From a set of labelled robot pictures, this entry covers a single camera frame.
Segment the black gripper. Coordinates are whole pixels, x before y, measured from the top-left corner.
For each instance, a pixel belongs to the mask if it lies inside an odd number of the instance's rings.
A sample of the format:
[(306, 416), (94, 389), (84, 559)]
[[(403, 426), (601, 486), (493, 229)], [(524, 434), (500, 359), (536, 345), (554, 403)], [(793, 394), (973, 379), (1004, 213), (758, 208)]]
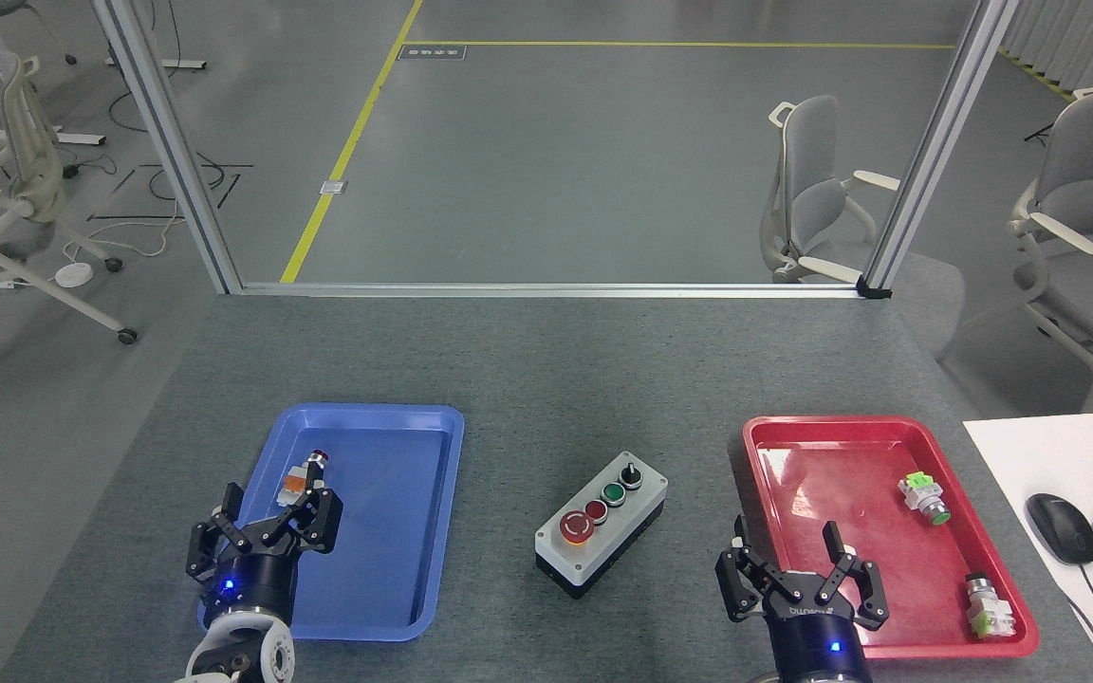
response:
[[(871, 682), (855, 623), (875, 632), (889, 619), (883, 580), (875, 562), (863, 561), (846, 545), (836, 522), (825, 523), (824, 544), (833, 570), (816, 588), (816, 602), (804, 597), (794, 604), (788, 601), (789, 580), (784, 572), (760, 555), (751, 543), (745, 515), (737, 516), (733, 530), (729, 547), (715, 564), (726, 615), (732, 622), (745, 621), (764, 601), (778, 680)], [(858, 588), (858, 608), (854, 609), (838, 592), (845, 578), (851, 578)]]
[[(205, 581), (215, 567), (221, 537), (227, 540), (227, 549), (243, 553), (252, 550), (252, 541), (235, 525), (243, 497), (242, 486), (227, 484), (221, 505), (210, 513), (207, 522), (192, 527), (186, 560), (190, 578)], [(342, 515), (343, 502), (334, 488), (326, 486), (322, 480), (308, 484), (277, 518), (265, 520), (262, 547), (282, 555), (246, 554), (218, 563), (201, 594), (201, 625), (208, 628), (230, 611), (256, 610), (291, 625), (298, 586), (298, 555), (330, 553), (337, 543)]]

